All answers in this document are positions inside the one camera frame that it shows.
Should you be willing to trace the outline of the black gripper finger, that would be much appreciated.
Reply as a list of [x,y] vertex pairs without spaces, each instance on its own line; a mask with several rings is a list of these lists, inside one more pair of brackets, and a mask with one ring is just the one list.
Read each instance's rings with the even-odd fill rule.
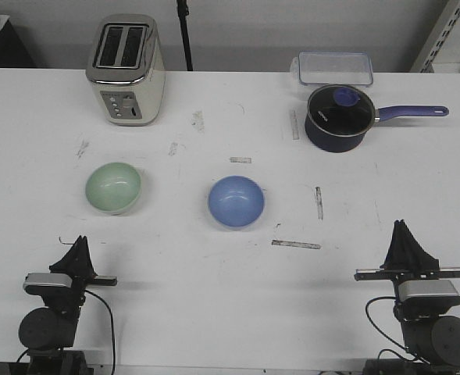
[[382,270],[401,270],[405,265],[404,245],[402,236],[403,220],[396,220],[391,235],[390,245],[384,262],[380,266]]
[[80,261],[81,247],[84,238],[79,236],[70,250],[56,263],[50,265],[51,273],[64,273],[70,277],[83,277],[84,264]]
[[440,262],[428,254],[414,238],[406,222],[401,221],[401,236],[404,254],[410,270],[438,270]]
[[83,236],[82,238],[83,241],[83,257],[84,257],[84,269],[85,269],[85,275],[86,276],[96,276],[97,273],[94,270],[94,266],[91,261],[91,255],[89,251],[89,245],[88,245],[88,240],[86,236]]

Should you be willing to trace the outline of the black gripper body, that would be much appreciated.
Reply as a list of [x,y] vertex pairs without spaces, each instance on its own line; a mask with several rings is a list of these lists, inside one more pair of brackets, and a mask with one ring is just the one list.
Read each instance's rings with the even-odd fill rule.
[[409,306],[400,302],[397,287],[408,280],[449,280],[460,278],[460,267],[440,268],[438,270],[422,270],[413,273],[410,270],[357,269],[354,275],[356,281],[389,280],[394,288],[394,315],[400,322],[417,321],[443,316],[450,308],[433,306]]
[[55,295],[44,296],[44,304],[58,313],[78,313],[85,302],[84,293],[88,285],[116,286],[115,276],[71,277],[71,289],[66,292],[57,292]]

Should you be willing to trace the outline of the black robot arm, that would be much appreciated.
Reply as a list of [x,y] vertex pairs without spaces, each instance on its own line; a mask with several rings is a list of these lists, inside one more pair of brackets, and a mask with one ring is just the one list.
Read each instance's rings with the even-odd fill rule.
[[389,280],[393,314],[400,323],[406,356],[377,356],[365,362],[364,374],[460,373],[460,318],[449,315],[460,305],[453,285],[460,267],[440,267],[414,238],[404,220],[394,222],[390,246],[377,269],[358,269],[356,281]]
[[93,374],[84,352],[73,350],[81,309],[90,295],[107,309],[112,341],[112,369],[116,370],[116,336],[111,307],[89,291],[90,286],[115,286],[116,277],[99,276],[92,265],[87,237],[79,236],[70,250],[47,273],[28,273],[23,290],[41,297],[43,307],[22,319],[18,336],[30,357],[27,374]]

